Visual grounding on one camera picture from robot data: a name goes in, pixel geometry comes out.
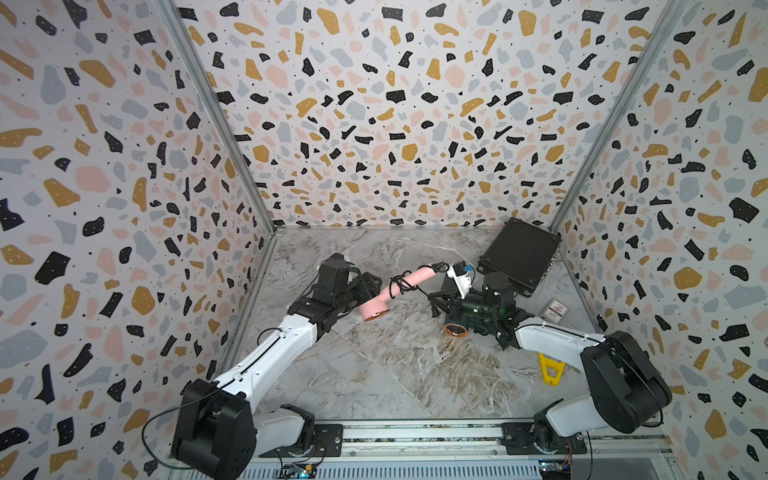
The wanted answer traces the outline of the pink hair dryer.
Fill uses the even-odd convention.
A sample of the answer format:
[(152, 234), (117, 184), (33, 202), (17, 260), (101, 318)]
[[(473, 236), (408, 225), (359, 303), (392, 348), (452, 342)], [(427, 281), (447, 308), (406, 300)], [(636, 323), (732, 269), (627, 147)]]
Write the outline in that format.
[(383, 316), (389, 311), (390, 300), (404, 293), (418, 290), (421, 283), (432, 279), (437, 273), (436, 267), (426, 265), (413, 272), (392, 277), (377, 295), (359, 307), (363, 320), (368, 322)]

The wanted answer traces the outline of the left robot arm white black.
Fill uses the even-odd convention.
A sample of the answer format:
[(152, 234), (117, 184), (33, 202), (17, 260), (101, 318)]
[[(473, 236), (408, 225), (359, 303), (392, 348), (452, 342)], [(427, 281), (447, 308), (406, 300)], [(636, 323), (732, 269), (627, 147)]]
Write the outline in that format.
[(216, 379), (198, 379), (186, 389), (171, 457), (213, 479), (236, 479), (253, 457), (275, 450), (298, 456), (314, 451), (312, 413), (283, 404), (258, 414), (257, 407), (303, 352), (381, 287), (380, 278), (354, 267), (320, 268), (316, 282), (251, 353)]

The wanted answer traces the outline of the green hair dryer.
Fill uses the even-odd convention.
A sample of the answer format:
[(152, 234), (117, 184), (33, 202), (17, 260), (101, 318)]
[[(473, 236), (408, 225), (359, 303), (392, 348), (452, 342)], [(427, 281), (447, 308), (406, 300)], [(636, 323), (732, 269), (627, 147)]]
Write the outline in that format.
[(449, 321), (443, 325), (443, 332), (454, 338), (466, 338), (470, 333), (478, 333), (476, 324), (469, 322)]

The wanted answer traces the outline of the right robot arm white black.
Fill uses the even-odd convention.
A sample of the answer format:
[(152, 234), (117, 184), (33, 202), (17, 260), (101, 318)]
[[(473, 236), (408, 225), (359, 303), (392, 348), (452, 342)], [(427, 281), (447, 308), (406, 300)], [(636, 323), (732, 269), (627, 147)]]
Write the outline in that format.
[(535, 352), (584, 376), (586, 394), (545, 406), (534, 415), (527, 432), (511, 434), (505, 445), (557, 454), (592, 430), (611, 428), (631, 434), (662, 424), (663, 410), (672, 401), (671, 389), (632, 335), (557, 325), (520, 308), (516, 296), (500, 273), (486, 275), (480, 289), (458, 278), (452, 286), (428, 296), (433, 312), (445, 316), (446, 334), (488, 335), (502, 349)]

